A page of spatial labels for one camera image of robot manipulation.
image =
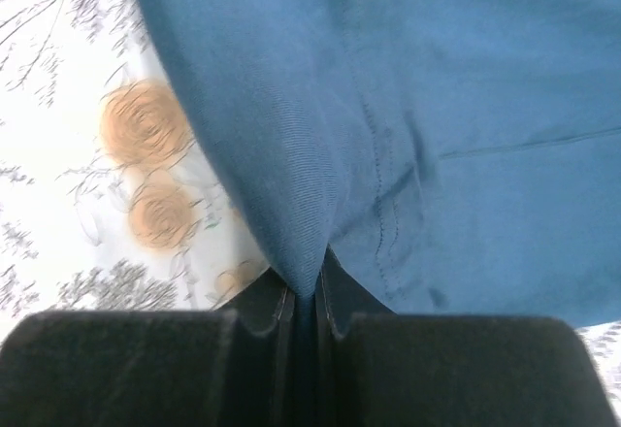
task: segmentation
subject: patterned fabric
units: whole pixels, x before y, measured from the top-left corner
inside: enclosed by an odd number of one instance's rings
[[[45,309],[209,309],[266,269],[135,0],[0,0],[0,83],[0,339]],[[580,335],[621,412],[621,323]]]

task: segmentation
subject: rose print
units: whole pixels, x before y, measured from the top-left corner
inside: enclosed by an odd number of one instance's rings
[[[150,80],[125,85],[108,95],[100,132],[114,160],[148,170],[175,165],[192,142],[171,88]]]
[[[242,292],[263,272],[262,264],[252,260],[242,262],[236,269],[226,270],[215,279],[215,291],[222,300]]]
[[[194,205],[178,185],[148,183],[132,199],[131,231],[141,244],[150,248],[185,246],[196,230]]]

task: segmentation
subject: blue cloth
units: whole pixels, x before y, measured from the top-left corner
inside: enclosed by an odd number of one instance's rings
[[[139,0],[196,136],[310,301],[621,317],[621,0]]]

